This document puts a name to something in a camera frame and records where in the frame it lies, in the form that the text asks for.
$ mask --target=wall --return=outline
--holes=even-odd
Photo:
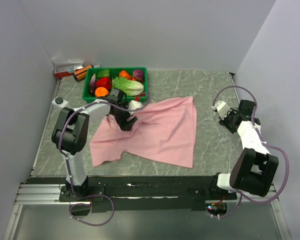
[[[57,65],[237,72],[275,0],[19,0]]]
[[[285,149],[290,158],[288,184],[279,199],[292,238],[300,240],[300,0],[276,1],[235,75],[235,83],[255,94],[264,138]],[[282,157],[279,165],[274,182],[277,189],[284,175]]]
[[[30,174],[56,85],[53,64],[20,4],[0,1],[0,239]]]

